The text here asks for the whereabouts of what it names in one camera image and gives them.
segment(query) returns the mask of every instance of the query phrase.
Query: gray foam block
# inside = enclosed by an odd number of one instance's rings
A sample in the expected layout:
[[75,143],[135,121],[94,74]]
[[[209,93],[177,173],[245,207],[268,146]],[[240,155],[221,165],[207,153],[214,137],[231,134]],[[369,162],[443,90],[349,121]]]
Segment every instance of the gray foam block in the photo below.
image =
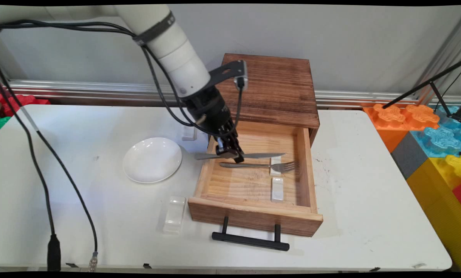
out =
[[392,157],[406,180],[428,159],[411,132],[393,150]]

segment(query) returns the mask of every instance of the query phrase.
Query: drawer handle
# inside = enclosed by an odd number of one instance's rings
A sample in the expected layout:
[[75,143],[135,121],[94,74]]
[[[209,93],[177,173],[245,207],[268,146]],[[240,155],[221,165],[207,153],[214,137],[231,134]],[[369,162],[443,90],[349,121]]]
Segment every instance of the drawer handle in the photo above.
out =
[[212,239],[215,241],[227,241],[233,243],[239,243],[250,246],[257,246],[262,248],[275,249],[280,251],[289,251],[289,243],[283,243],[280,241],[280,225],[275,224],[275,241],[267,241],[265,239],[254,239],[253,237],[247,236],[236,236],[235,234],[227,234],[227,223],[229,217],[224,218],[224,225],[222,232],[213,232]]

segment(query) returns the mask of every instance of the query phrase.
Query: white bowl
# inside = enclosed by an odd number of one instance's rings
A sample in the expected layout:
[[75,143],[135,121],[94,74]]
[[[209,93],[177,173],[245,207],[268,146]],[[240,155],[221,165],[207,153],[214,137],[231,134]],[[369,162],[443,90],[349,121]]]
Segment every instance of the white bowl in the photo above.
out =
[[128,178],[139,183],[156,183],[169,178],[181,165],[179,145],[167,138],[153,137],[132,146],[122,163]]

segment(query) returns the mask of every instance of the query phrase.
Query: orange foam block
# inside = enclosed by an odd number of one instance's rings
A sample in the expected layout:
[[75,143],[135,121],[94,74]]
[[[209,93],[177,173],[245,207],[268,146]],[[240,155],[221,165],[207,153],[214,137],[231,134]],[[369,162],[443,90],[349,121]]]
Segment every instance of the orange foam block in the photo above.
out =
[[382,104],[375,104],[373,107],[363,108],[363,111],[368,114],[390,153],[408,131],[439,127],[439,116],[433,114],[433,110],[425,105],[409,104],[405,109],[393,105],[383,109]]
[[402,109],[402,115],[405,116],[405,125],[409,130],[424,130],[426,127],[437,129],[440,120],[433,109],[426,105],[409,104]]
[[368,114],[380,138],[391,153],[408,132],[404,125],[405,116],[400,112],[400,108],[390,106],[383,109],[381,104],[375,104],[373,107],[363,108],[363,111]]

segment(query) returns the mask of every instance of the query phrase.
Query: yellow foam block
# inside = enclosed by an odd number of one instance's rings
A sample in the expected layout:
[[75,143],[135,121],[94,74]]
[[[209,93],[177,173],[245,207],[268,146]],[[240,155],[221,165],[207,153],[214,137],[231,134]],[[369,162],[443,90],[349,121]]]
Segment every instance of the yellow foam block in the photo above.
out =
[[454,262],[453,270],[461,271],[461,204],[453,194],[446,194],[425,213]]
[[452,195],[445,179],[439,174],[429,158],[406,180],[423,210],[444,195]]
[[445,158],[430,157],[430,160],[451,190],[454,190],[454,188],[461,184],[461,156],[447,155]]

